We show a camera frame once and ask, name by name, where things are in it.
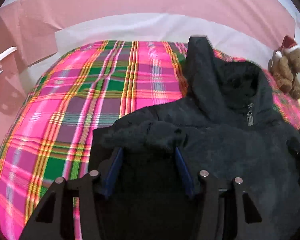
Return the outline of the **black padded jacket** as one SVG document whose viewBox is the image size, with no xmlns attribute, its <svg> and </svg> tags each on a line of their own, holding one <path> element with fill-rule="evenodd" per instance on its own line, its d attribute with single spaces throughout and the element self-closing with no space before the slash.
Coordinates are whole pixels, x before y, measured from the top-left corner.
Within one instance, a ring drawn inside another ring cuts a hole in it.
<svg viewBox="0 0 300 240">
<path fill-rule="evenodd" d="M 108 239 L 300 239 L 300 130 L 273 107 L 263 70 L 226 62 L 191 37 L 185 97 L 93 131 L 89 168 L 102 178 L 123 149 L 102 211 Z M 194 183 L 185 193 L 175 149 Z"/>
</svg>

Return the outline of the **pink plaid bed cover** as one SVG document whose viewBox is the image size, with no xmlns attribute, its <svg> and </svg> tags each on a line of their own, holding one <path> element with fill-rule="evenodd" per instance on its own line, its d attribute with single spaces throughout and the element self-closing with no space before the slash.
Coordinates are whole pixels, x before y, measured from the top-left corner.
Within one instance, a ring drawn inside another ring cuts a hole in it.
<svg viewBox="0 0 300 240">
<path fill-rule="evenodd" d="M 108 239 L 93 131 L 187 94 L 189 43 L 101 41 L 61 57 L 27 96 L 0 148 L 6 239 Z"/>
</svg>

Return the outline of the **brown teddy bear santa hat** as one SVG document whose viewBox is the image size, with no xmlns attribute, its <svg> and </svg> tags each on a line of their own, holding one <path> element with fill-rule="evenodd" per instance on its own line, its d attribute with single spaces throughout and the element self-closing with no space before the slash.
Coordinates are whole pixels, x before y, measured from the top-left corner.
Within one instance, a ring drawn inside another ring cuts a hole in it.
<svg viewBox="0 0 300 240">
<path fill-rule="evenodd" d="M 274 51 L 269 71 L 281 92 L 289 94 L 294 100 L 300 99 L 300 46 L 286 35 L 281 46 Z"/>
</svg>

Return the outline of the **white bed sheet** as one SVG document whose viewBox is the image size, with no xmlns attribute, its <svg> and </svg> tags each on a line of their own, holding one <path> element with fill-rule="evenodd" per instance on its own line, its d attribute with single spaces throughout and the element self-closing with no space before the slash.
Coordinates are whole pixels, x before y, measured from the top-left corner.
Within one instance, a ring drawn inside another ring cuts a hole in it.
<svg viewBox="0 0 300 240">
<path fill-rule="evenodd" d="M 268 67 L 273 50 L 257 39 L 226 25 L 185 15 L 137 13 L 107 16 L 82 22 L 56 32 L 57 53 L 27 68 L 20 75 L 25 92 L 63 54 L 85 44 L 102 40 L 168 41 L 186 43 L 191 35 L 206 35 L 214 48 Z"/>
</svg>

